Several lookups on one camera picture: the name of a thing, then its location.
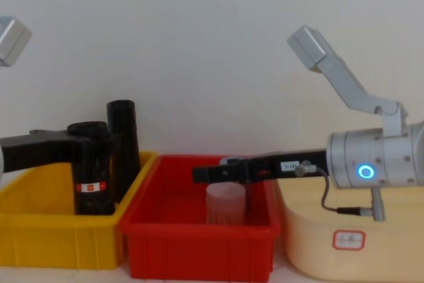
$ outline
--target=white label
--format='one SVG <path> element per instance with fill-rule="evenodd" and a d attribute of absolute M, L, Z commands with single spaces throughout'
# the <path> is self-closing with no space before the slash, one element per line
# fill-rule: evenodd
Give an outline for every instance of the white label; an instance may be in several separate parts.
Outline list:
<path fill-rule="evenodd" d="M 361 250 L 365 245 L 362 231 L 337 230 L 333 236 L 333 247 L 337 250 Z"/>
<path fill-rule="evenodd" d="M 298 167 L 300 165 L 300 162 L 282 162 L 281 163 L 281 170 L 283 172 L 292 172 L 294 168 Z"/>
<path fill-rule="evenodd" d="M 100 191 L 100 183 L 94 184 L 81 184 L 81 192 L 98 192 Z"/>

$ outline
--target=plastic bin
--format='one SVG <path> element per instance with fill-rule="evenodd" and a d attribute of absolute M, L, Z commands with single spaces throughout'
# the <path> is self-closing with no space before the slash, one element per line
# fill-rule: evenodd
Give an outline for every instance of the plastic bin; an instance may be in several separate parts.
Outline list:
<path fill-rule="evenodd" d="M 156 154 L 113 215 L 74 215 L 70 164 L 33 168 L 0 192 L 0 265 L 112 269 L 125 256 L 118 222 Z"/>
<path fill-rule="evenodd" d="M 267 282 L 279 218 L 273 183 L 251 185 L 246 225 L 206 224 L 206 186 L 191 169 L 220 156 L 159 156 L 120 221 L 131 276 Z"/>

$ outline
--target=blue led ring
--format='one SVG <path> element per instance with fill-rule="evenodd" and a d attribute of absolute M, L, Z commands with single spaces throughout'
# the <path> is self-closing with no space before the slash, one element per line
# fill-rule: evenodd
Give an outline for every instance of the blue led ring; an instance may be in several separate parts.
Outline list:
<path fill-rule="evenodd" d="M 358 168 L 358 175 L 364 179 L 371 179 L 375 175 L 373 167 L 369 165 L 361 165 Z"/>

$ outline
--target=table surface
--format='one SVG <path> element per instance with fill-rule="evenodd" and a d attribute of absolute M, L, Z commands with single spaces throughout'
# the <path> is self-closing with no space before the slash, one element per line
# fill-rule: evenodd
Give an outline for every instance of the table surface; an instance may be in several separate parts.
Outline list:
<path fill-rule="evenodd" d="M 68 270 L 53 268 L 0 268 L 0 282 L 4 283 L 134 283 L 129 275 L 129 267 L 123 264 L 116 270 Z M 163 282 L 146 280 L 144 282 Z M 296 270 L 282 255 L 274 258 L 274 271 L 269 283 L 318 283 L 324 282 L 307 277 Z"/>

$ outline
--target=white wall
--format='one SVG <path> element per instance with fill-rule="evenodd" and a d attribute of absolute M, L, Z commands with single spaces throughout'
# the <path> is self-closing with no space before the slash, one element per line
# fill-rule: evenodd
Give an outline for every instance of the white wall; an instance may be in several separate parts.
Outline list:
<path fill-rule="evenodd" d="M 33 31 L 1 70 L 0 136 L 106 120 L 133 99 L 140 145 L 254 154 L 380 125 L 349 111 L 286 43 L 319 29 L 368 91 L 424 119 L 424 0 L 0 0 Z"/>

